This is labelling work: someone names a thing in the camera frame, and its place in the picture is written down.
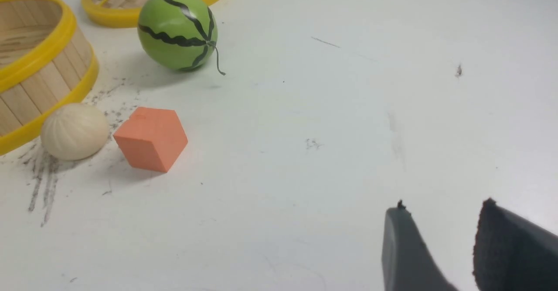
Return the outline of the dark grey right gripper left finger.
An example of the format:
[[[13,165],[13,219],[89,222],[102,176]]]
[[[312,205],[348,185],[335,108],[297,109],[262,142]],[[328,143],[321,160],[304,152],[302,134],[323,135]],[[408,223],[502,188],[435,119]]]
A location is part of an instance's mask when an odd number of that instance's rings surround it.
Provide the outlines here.
[[[456,291],[436,265],[402,200],[385,211],[382,272],[385,291]]]

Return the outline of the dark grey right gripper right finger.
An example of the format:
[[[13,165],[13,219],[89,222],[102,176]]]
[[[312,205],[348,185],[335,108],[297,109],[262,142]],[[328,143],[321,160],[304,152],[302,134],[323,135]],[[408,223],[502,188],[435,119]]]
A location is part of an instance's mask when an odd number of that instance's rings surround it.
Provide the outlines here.
[[[473,276],[481,291],[555,291],[558,237],[487,199],[477,225]]]

